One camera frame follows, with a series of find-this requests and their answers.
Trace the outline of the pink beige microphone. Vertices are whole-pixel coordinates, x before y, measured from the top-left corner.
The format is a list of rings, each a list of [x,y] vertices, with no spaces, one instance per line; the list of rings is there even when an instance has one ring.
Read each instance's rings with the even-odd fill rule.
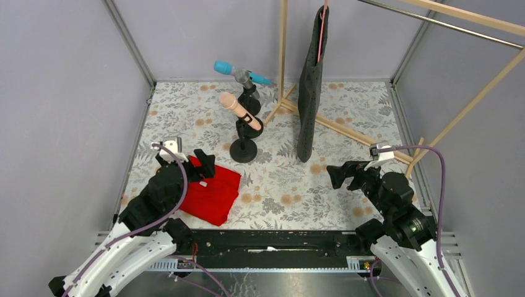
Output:
[[[222,92],[219,95],[219,103],[222,105],[223,108],[226,110],[232,111],[238,118],[244,120],[249,127],[254,129],[255,131],[261,131],[262,125],[261,123],[256,120],[256,118],[247,111],[244,107],[242,107],[239,102],[237,101],[236,97],[228,92]]]

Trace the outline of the black mic stand front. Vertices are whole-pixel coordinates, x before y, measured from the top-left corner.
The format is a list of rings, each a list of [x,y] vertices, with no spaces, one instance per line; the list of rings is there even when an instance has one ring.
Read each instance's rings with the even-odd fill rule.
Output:
[[[248,139],[259,137],[264,130],[262,121],[257,117],[261,110],[259,93],[256,86],[243,87],[243,93],[238,97],[239,104],[247,111],[241,119],[245,123],[243,135]]]

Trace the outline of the black mic stand moved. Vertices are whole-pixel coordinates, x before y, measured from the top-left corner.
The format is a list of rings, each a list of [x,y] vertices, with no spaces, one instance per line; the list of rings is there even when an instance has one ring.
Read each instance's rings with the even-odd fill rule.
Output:
[[[243,87],[243,92],[237,98],[237,101],[254,116],[257,116],[261,110],[261,103],[258,99],[258,91],[255,85],[250,88]]]

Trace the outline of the blue microphone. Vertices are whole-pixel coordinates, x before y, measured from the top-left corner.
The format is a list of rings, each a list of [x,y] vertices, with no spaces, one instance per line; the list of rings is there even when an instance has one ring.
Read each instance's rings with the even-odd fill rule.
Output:
[[[233,76],[235,74],[235,70],[236,70],[236,67],[231,65],[228,62],[221,61],[221,60],[216,60],[214,62],[214,71],[220,74]],[[272,83],[269,79],[265,78],[262,75],[256,74],[251,71],[248,71],[248,74],[249,74],[250,79],[254,83],[264,84],[264,85],[269,85]]]

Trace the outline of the black mic stand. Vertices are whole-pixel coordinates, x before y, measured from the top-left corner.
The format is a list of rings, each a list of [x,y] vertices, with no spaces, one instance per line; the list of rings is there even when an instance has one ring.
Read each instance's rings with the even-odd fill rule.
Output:
[[[235,127],[238,138],[229,148],[230,156],[238,163],[249,163],[256,157],[258,152],[253,139],[262,134],[262,129],[256,130],[252,128],[243,118],[238,118]]]
[[[245,123],[243,135],[248,139],[259,137],[264,130],[262,121],[257,117],[261,110],[259,93],[256,86],[243,87],[243,93],[238,97],[239,104],[247,111],[241,119]]]

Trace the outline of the silver microphone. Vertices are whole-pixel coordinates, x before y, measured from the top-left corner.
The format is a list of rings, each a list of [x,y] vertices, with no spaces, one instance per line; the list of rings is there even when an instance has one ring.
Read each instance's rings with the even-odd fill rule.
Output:
[[[259,99],[260,95],[259,92],[256,89],[255,84],[251,80],[251,77],[249,76],[250,72],[245,68],[236,68],[234,71],[234,78],[235,80],[243,86],[246,90],[251,92],[251,96],[254,99]]]

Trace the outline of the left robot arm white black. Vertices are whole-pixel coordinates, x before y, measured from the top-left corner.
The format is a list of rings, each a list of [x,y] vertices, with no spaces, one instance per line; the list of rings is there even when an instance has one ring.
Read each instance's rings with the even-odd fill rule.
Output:
[[[111,273],[124,258],[158,227],[175,225],[174,232],[188,231],[181,220],[171,216],[179,209],[190,183],[215,175],[215,155],[194,150],[199,165],[182,160],[161,144],[156,160],[160,168],[137,197],[121,211],[108,236],[87,260],[66,276],[54,277],[48,284],[53,296],[96,296],[107,290]]]

